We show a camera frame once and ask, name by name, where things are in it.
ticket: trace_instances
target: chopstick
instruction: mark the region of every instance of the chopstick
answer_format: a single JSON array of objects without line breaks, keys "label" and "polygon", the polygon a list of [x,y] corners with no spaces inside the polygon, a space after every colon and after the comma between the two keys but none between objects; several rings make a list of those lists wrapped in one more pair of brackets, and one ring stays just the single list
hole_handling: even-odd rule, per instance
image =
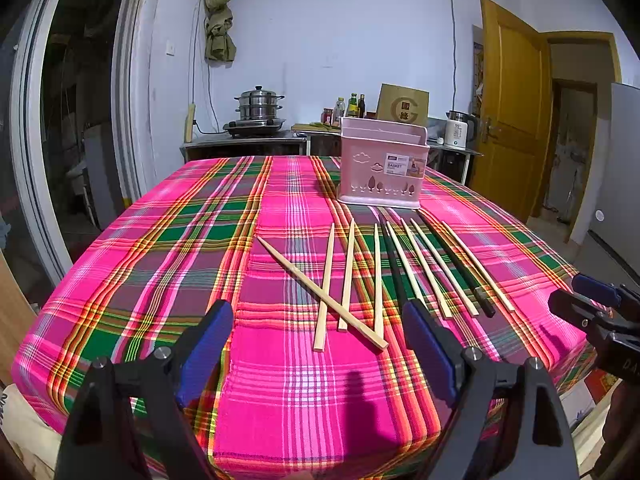
[{"label": "chopstick", "polygon": [[382,225],[382,237],[385,241],[386,257],[389,260],[389,267],[391,268],[391,278],[394,281],[394,288],[396,289],[396,298],[398,299],[398,312],[402,313],[402,307],[407,302],[406,291],[404,290],[404,283],[402,282],[402,276],[400,275],[400,269],[398,268],[398,256],[396,255],[396,249],[394,248],[391,238],[389,238],[386,225]]},{"label": "chopstick", "polygon": [[373,246],[375,266],[375,300],[373,304],[373,331],[380,337],[385,335],[382,319],[382,262],[380,261],[380,238],[378,224],[373,225]]},{"label": "chopstick", "polygon": [[396,251],[398,251],[398,255],[400,256],[400,261],[402,262],[402,266],[404,267],[405,275],[409,279],[411,288],[414,291],[414,296],[418,300],[421,300],[424,303],[424,296],[420,291],[420,286],[418,285],[418,282],[415,281],[414,270],[409,265],[409,260],[406,259],[406,254],[404,254],[404,250],[402,250],[402,245],[400,245],[400,242],[398,241],[398,237],[396,236],[396,233],[394,232],[393,228],[389,225],[389,222],[386,223],[386,228],[389,229],[389,234],[391,235],[391,239],[394,241],[394,245],[396,246]]},{"label": "chopstick", "polygon": [[442,259],[442,256],[440,256],[440,253],[438,252],[438,250],[433,246],[431,241],[427,238],[427,235],[424,234],[423,230],[420,229],[420,226],[414,221],[413,218],[411,218],[411,222],[414,225],[414,227],[416,228],[416,230],[418,231],[418,234],[420,235],[420,238],[422,238],[422,241],[427,246],[429,252],[431,253],[431,256],[433,256],[435,258],[435,260],[437,261],[438,265],[442,269],[442,272],[445,273],[446,277],[451,282],[451,285],[453,285],[453,288],[456,289],[456,292],[460,296],[460,300],[462,300],[462,303],[465,304],[466,309],[469,311],[469,314],[471,314],[472,316],[479,316],[480,313],[478,312],[478,309],[476,309],[476,306],[467,297],[465,291],[462,289],[460,284],[456,281],[455,276],[449,270],[449,267],[447,266],[447,264]]},{"label": "chopstick", "polygon": [[431,268],[429,267],[427,260],[424,259],[424,255],[422,254],[422,251],[418,246],[418,242],[415,240],[414,234],[411,232],[411,229],[409,229],[409,226],[406,224],[406,222],[402,218],[400,220],[402,221],[402,227],[404,227],[406,235],[409,238],[409,241],[411,242],[412,247],[414,248],[414,252],[418,255],[418,260],[420,260],[420,264],[424,269],[424,273],[427,275],[427,280],[429,281],[429,284],[433,289],[433,293],[436,296],[436,300],[438,301],[438,306],[440,307],[440,314],[444,319],[451,319],[453,317],[453,314],[451,313],[451,309],[449,308],[449,305],[447,304],[447,300],[445,300],[444,295],[440,290],[440,286],[436,281],[436,277],[433,275],[433,272],[431,272]]},{"label": "chopstick", "polygon": [[446,222],[442,222],[442,225],[444,225],[444,227],[446,227],[447,231],[451,234],[453,239],[462,248],[462,250],[465,251],[466,255],[474,263],[474,265],[476,266],[476,269],[478,269],[480,271],[480,273],[484,276],[484,278],[486,279],[487,283],[494,290],[494,292],[496,293],[498,298],[500,298],[500,301],[507,308],[507,310],[509,310],[511,312],[515,312],[516,309],[513,306],[513,304],[511,303],[511,301],[509,301],[509,298],[507,298],[504,295],[503,291],[500,290],[500,287],[498,287],[497,283],[494,282],[494,279],[491,277],[489,272],[487,272],[487,270],[482,266],[480,261],[476,258],[476,255],[471,252],[471,250],[465,245],[465,243],[460,239],[460,237],[456,234],[456,232],[451,227],[449,227],[449,225]]},{"label": "chopstick", "polygon": [[[324,259],[324,276],[322,277],[322,291],[329,294],[331,285],[331,266],[334,260],[335,224],[331,224],[329,240],[326,244],[326,257]],[[324,352],[324,340],[326,338],[326,303],[320,300],[318,318],[316,319],[316,333],[314,335],[314,351]]]},{"label": "chopstick", "polygon": [[422,222],[427,226],[427,229],[435,236],[436,240],[442,247],[442,249],[447,253],[447,256],[452,261],[453,265],[456,267],[460,275],[462,275],[462,279],[465,280],[471,292],[473,293],[478,305],[484,312],[485,316],[493,317],[495,316],[495,308],[493,303],[489,300],[487,293],[482,289],[480,282],[476,279],[476,277],[471,273],[471,271],[467,268],[465,263],[460,259],[458,254],[450,247],[447,241],[442,237],[442,235],[435,229],[435,227],[429,222],[428,218],[422,213],[420,210],[417,211],[418,215],[422,219]]},{"label": "chopstick", "polygon": [[299,268],[297,268],[294,264],[292,264],[289,260],[287,260],[282,254],[280,254],[276,249],[271,247],[267,243],[266,240],[263,240],[261,237],[256,236],[260,243],[264,245],[264,248],[269,251],[271,256],[273,256],[285,269],[291,272],[294,276],[296,276],[302,283],[304,283],[316,296],[318,296],[321,300],[323,300],[328,306],[334,309],[344,320],[353,326],[358,332],[360,332],[364,337],[366,337],[369,341],[371,341],[375,346],[380,348],[381,350],[385,349],[388,346],[388,343],[381,338],[378,334],[373,332],[367,325],[361,322],[357,317],[355,317],[351,312],[345,310],[340,303],[334,300],[331,296],[322,290],[319,286],[317,286],[313,280],[311,280],[307,275],[302,272]]},{"label": "chopstick", "polygon": [[[353,273],[353,244],[355,240],[355,227],[356,222],[351,219],[351,224],[349,225],[349,240],[347,242],[347,262],[346,267],[344,268],[344,284],[342,286],[342,307],[345,310],[349,310],[349,306],[351,304],[351,276]],[[345,332],[347,330],[347,322],[340,318],[338,321],[338,330],[340,332]]]}]

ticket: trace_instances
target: basket label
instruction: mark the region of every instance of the basket label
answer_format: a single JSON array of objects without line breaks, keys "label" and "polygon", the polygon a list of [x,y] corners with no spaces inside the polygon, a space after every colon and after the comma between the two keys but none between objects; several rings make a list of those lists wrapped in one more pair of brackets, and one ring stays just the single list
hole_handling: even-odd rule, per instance
[{"label": "basket label", "polygon": [[414,156],[387,153],[385,155],[385,174],[422,178],[426,160]]}]

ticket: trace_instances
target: tied curtain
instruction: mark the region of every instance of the tied curtain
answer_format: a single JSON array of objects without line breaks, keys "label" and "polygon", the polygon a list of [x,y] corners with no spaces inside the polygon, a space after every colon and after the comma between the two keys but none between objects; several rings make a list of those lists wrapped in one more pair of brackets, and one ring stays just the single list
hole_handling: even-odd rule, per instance
[{"label": "tied curtain", "polygon": [[236,46],[228,34],[233,25],[228,1],[204,0],[207,9],[205,56],[215,61],[233,61],[236,57]]}]

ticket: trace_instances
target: refrigerator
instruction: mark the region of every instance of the refrigerator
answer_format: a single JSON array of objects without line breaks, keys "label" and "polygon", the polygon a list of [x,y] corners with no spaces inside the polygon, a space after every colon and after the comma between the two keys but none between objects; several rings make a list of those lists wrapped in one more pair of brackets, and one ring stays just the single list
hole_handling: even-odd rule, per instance
[{"label": "refrigerator", "polygon": [[574,265],[640,292],[640,89],[611,85],[607,162],[589,231]]}]

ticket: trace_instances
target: blue gripper pad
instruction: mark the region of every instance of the blue gripper pad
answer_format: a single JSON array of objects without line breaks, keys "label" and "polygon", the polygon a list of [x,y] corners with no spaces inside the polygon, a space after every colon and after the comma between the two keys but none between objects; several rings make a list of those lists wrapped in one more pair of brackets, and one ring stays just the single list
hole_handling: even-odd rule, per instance
[{"label": "blue gripper pad", "polygon": [[431,392],[453,406],[464,380],[462,345],[449,329],[431,319],[419,300],[409,301],[402,308],[402,329]]},{"label": "blue gripper pad", "polygon": [[217,300],[200,323],[185,330],[176,342],[174,348],[179,348],[178,355],[184,359],[175,394],[181,407],[200,397],[213,368],[220,362],[233,323],[231,305]]},{"label": "blue gripper pad", "polygon": [[576,274],[571,280],[571,286],[574,288],[574,292],[597,301],[604,306],[615,308],[620,305],[620,295],[616,288],[591,276]]}]

